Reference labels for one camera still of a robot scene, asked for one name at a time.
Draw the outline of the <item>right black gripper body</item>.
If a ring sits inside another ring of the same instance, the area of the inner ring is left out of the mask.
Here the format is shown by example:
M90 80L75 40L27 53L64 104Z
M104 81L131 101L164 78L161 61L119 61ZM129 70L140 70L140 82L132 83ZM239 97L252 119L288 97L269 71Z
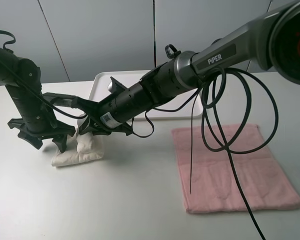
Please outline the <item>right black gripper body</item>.
M111 133L133 134L127 121L156 107L160 101L160 85L153 79L142 79L120 94L110 94L100 102L76 97L73 106L84 111L94 127Z

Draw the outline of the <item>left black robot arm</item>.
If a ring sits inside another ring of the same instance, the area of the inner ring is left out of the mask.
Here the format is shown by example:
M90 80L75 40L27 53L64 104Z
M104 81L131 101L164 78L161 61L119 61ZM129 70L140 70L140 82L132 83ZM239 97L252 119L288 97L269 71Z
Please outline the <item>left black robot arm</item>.
M7 125L18 129L18 137L36 149L42 147L43 140L51 139L63 153L75 128L57 120L55 107L43 97L40 76L40 68L33 61L0 48L0 83L21 116L12 118Z

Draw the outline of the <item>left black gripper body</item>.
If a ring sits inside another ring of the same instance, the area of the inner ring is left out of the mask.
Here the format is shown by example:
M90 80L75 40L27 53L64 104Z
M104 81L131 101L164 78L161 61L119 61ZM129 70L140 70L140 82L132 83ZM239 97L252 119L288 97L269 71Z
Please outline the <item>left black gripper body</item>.
M7 124L10 129L18 129L21 132L39 139L51 139L57 136L73 136L75 127L56 119L54 111L45 107L36 100L24 101L14 99L21 118L12 118Z

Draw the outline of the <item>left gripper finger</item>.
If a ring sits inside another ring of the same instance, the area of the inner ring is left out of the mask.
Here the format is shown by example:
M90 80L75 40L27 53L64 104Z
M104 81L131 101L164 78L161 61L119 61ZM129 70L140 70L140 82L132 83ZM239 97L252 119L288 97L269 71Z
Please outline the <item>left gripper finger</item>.
M55 143L61 153L65 152L67 148L67 134L55 135L52 138L52 142Z
M38 150L42 147L42 140L36 136L30 136L25 132L19 132L17 136Z

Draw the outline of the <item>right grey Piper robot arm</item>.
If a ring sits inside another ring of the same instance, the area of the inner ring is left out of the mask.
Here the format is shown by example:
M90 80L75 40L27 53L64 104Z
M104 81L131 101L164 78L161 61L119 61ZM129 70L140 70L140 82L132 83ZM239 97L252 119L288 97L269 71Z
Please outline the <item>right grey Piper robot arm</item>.
M98 103L77 98L74 105L87 114L78 132L129 135L130 119L198 88L209 75L247 60L256 61L263 70L275 68L300 85L300 0L248 22L202 52L178 53L131 87L112 79L110 95Z

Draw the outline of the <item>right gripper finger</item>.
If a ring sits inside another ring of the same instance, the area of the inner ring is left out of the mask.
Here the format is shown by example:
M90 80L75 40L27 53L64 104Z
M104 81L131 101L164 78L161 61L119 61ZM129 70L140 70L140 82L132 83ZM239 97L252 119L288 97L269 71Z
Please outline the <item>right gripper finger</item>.
M94 136L108 136L111 134L111 131L108 131L108 130L104 130L102 129L100 126L92 126L92 134Z
M84 135L86 133L92 133L94 131L94 122L90 120L90 117L85 117L77 121L77 134Z

